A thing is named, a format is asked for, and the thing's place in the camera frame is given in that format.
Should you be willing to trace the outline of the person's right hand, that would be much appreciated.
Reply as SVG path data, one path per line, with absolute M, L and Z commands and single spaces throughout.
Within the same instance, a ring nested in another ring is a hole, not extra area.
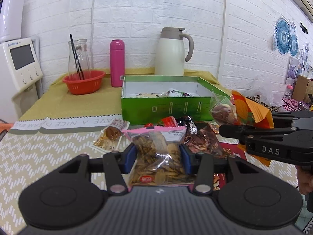
M 303 170 L 302 167 L 296 166 L 299 192 L 307 195 L 313 191 L 312 174 Z

